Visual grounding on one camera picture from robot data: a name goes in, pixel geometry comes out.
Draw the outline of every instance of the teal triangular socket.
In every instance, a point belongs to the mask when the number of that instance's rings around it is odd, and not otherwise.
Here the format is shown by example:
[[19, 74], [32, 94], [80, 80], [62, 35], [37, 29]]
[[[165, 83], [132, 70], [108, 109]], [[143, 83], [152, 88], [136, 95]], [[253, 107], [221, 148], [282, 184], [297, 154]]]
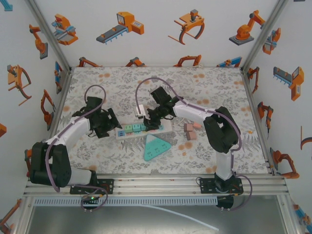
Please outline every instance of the teal triangular socket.
[[171, 148], [171, 144], [168, 142], [159, 139], [158, 137], [148, 134], [146, 136], [145, 142], [145, 151], [144, 151], [144, 160], [149, 161], [154, 157], [162, 154], [163, 152], [169, 150]]

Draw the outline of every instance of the pink cube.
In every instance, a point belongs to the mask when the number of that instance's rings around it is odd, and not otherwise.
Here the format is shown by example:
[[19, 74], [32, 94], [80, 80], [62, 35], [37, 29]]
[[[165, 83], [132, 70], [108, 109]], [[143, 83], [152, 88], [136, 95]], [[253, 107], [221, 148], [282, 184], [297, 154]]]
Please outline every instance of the pink cube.
[[186, 133], [186, 139], [187, 140], [196, 140], [196, 133], [195, 132], [187, 132]]
[[200, 129], [201, 128], [201, 125], [199, 123], [193, 123], [193, 128], [197, 128], [197, 129]]
[[184, 124], [184, 132], [191, 132], [193, 131], [193, 125], [190, 123], [185, 123]]

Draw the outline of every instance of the conveyor illustration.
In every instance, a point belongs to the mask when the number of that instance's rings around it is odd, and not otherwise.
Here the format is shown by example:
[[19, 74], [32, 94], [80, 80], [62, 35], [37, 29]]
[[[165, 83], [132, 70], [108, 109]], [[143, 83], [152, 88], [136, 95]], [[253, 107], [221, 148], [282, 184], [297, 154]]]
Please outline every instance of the conveyor illustration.
[[117, 13], [118, 25], [110, 29], [109, 31], [101, 34], [97, 37], [97, 41], [107, 44], [117, 36], [122, 35], [124, 32], [135, 32], [140, 35], [144, 34], [144, 25], [135, 20], [135, 16], [129, 12]]
[[288, 84], [288, 88], [292, 90], [292, 100], [296, 101], [298, 97], [300, 97], [301, 93], [301, 84], [304, 81], [304, 72], [301, 67], [297, 67], [297, 69], [289, 74], [278, 67], [274, 67], [273, 69], [274, 77], [280, 80], [280, 82], [284, 82], [284, 84]]

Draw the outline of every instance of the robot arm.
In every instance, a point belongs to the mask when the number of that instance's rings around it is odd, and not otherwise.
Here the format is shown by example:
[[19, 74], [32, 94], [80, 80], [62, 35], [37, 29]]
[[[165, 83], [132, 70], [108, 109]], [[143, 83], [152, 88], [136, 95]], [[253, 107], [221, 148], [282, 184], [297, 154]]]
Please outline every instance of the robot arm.
[[88, 97], [87, 105], [73, 114], [70, 123], [64, 127], [68, 129], [61, 136], [55, 135], [45, 142], [37, 142], [32, 148], [30, 181], [34, 184], [51, 185], [45, 166], [45, 154], [48, 147], [54, 142], [49, 153], [49, 164], [53, 180], [58, 187], [75, 184], [91, 184], [97, 186], [98, 180], [95, 171], [71, 168], [68, 152], [81, 136], [88, 131], [95, 131], [98, 138], [108, 137], [108, 131], [115, 127], [121, 128], [114, 111], [97, 109], [93, 113], [76, 121], [83, 114], [95, 109], [102, 103], [98, 97]]
[[[139, 115], [139, 111], [136, 113], [137, 117], [144, 117], [146, 131], [158, 129], [160, 120], [168, 115], [183, 117], [201, 124], [205, 127], [209, 143], [217, 151], [216, 175], [222, 181], [230, 179], [233, 176], [233, 162], [229, 150], [238, 143], [238, 136], [233, 126], [225, 118], [218, 115], [220, 113], [226, 116], [235, 124], [229, 111], [225, 107], [220, 107], [216, 110], [204, 109], [199, 105], [183, 100], [187, 103], [185, 104], [177, 97], [171, 98], [162, 87], [151, 92], [151, 95], [159, 106], [153, 110], [147, 109], [148, 115], [146, 115], [146, 112], [142, 109], [142, 105], [140, 105], [140, 112], [142, 114]], [[215, 114], [208, 113], [206, 110], [213, 111]]]

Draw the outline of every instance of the white cable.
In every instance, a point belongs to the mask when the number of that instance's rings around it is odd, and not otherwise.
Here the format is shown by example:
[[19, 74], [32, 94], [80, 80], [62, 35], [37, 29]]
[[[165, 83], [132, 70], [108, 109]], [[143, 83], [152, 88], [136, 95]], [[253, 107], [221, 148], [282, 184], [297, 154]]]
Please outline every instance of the white cable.
[[172, 214], [175, 214], [175, 215], [184, 217], [184, 218], [188, 218], [188, 219], [190, 219], [190, 220], [192, 220], [192, 221], [195, 221], [195, 222], [197, 222], [197, 223], [200, 223], [200, 224], [202, 224], [202, 225], [204, 225], [204, 226], [206, 226], [206, 227], [208, 227], [208, 228], [211, 228], [211, 229], [214, 229], [214, 230], [216, 230], [216, 231], [219, 231], [219, 228], [216, 228], [216, 227], [211, 226], [211, 225], [209, 225], [209, 224], [207, 224], [207, 223], [204, 223], [204, 222], [202, 222], [202, 221], [199, 221], [198, 219], [189, 217], [189, 216], [187, 216], [187, 215], [185, 215], [185, 214], [181, 214], [181, 213], [174, 212], [174, 211], [171, 211], [171, 210], [167, 210], [167, 209], [164, 209], [164, 208], [161, 208], [161, 207], [157, 207], [157, 206], [148, 206], [148, 205], [138, 205], [138, 206], [146, 207], [146, 208], [153, 208], [153, 209], [157, 209], [157, 210], [169, 212], [169, 213], [172, 213]]

